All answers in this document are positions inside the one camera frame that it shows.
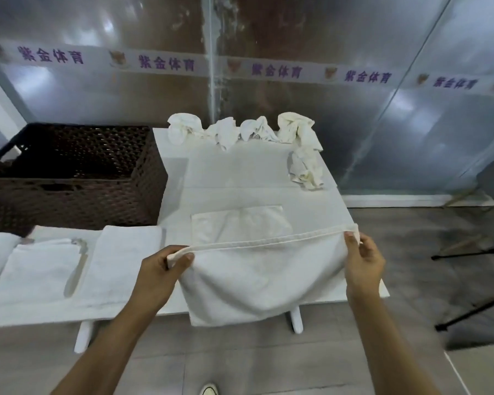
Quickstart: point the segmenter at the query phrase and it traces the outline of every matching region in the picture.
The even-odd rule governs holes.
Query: brown wicker basket
[[[149,127],[30,124],[3,149],[0,227],[155,225],[167,173]]]

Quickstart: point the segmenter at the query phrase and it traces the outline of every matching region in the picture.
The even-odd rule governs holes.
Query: person's right hand
[[[374,240],[366,234],[360,233],[362,244],[357,242],[352,232],[345,232],[344,240],[348,246],[348,258],[346,259],[348,300],[378,297],[386,260]]]

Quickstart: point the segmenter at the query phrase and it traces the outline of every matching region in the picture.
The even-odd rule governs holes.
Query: person's left hand
[[[153,318],[169,300],[181,274],[192,264],[194,254],[188,253],[176,261],[171,269],[166,257],[186,245],[169,245],[141,262],[132,295],[127,306],[141,316]]]

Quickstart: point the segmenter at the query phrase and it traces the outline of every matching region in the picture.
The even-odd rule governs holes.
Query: table leg
[[[95,320],[84,320],[80,322],[77,340],[75,341],[75,353],[84,353],[88,349],[90,340],[92,339],[93,330],[95,328]]]
[[[304,331],[304,325],[302,324],[302,316],[300,315],[300,307],[292,309],[291,312],[291,323],[293,324],[293,331],[296,334],[300,334]]]

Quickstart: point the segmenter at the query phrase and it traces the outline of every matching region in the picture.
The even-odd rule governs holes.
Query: white baseboard
[[[343,195],[348,208],[411,208],[438,207],[452,199],[449,194],[430,195]],[[488,196],[477,195],[456,202],[452,206],[494,206]]]

